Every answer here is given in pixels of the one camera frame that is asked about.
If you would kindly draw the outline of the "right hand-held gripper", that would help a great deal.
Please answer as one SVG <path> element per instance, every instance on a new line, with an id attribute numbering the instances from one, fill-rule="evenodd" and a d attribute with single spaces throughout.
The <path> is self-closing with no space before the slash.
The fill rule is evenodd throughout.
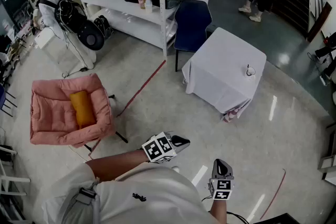
<path id="1" fill-rule="evenodd" d="M 212 200 L 229 200 L 234 187 L 233 169 L 225 161 L 215 159 L 208 189 Z"/>

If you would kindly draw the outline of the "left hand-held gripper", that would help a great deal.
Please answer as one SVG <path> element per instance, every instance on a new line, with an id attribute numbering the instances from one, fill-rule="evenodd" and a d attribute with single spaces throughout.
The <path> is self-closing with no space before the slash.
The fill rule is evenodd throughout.
<path id="1" fill-rule="evenodd" d="M 169 162 L 190 145 L 190 140 L 169 132 L 151 136 L 142 149 L 151 163 Z"/>

